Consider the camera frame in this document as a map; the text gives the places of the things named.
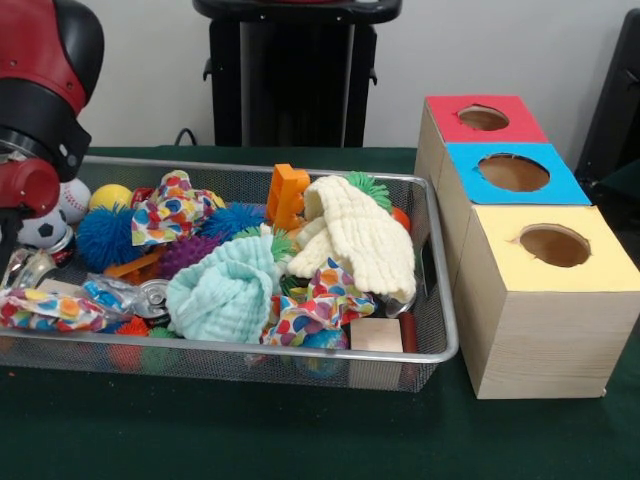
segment white textured cloth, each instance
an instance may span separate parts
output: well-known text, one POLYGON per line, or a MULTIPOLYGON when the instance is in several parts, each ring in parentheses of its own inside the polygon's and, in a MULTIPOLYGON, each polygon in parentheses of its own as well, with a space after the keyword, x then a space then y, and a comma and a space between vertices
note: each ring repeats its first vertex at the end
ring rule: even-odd
POLYGON ((316 180, 304 194, 309 223, 296 237, 302 251, 292 275, 311 278, 327 258, 353 274, 362 292, 406 303, 416 291, 415 255, 404 227, 374 199, 338 176, 316 180))

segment soccer ball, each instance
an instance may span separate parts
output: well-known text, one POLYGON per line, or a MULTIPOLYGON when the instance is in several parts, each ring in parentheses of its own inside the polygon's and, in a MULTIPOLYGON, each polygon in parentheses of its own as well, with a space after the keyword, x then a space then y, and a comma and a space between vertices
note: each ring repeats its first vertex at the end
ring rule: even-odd
POLYGON ((67 217, 56 206, 44 217, 25 220, 18 232, 18 242, 28 247, 51 248, 60 241, 67 231, 67 217))

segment green tablecloth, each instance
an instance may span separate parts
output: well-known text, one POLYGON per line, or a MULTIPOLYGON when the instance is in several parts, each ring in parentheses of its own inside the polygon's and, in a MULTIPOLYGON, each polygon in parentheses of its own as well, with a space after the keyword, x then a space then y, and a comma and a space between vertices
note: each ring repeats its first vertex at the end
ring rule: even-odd
MULTIPOLYGON (((393 172, 410 171, 415 156, 207 147, 94 153, 393 172)), ((416 395, 1 368, 0 478, 640 478, 637 337, 608 392, 481 402, 460 355, 416 395)))

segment orange plastic toy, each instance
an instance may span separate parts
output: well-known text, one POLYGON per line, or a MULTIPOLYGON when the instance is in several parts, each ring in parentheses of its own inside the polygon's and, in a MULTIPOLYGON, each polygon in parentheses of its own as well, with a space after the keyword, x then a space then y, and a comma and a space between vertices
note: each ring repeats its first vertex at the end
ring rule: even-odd
POLYGON ((311 184, 305 170, 294 170, 288 163, 278 164, 273 169, 269 199, 267 200, 267 220, 275 230, 295 230, 302 219, 298 214, 304 209, 302 194, 311 184))
POLYGON ((110 277, 122 278, 133 285, 141 285, 148 280, 157 278, 158 260, 165 250, 164 247, 157 247, 153 253, 145 255, 138 260, 119 267, 107 268, 104 274, 110 277))

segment round hole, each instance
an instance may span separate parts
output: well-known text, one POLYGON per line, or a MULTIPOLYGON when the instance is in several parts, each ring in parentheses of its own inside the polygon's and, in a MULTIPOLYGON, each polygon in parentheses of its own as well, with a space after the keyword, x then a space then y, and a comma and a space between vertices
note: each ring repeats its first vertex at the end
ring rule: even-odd
POLYGON ((467 127, 485 132, 502 130, 509 126, 509 118, 504 113, 484 105, 471 105, 460 110, 458 118, 467 127))
POLYGON ((530 158, 497 153, 478 164, 492 185, 512 192, 535 192, 549 183, 549 172, 530 158))
POLYGON ((570 268, 582 265, 591 255, 589 241, 560 225, 534 225, 520 235, 520 245, 549 265, 570 268))

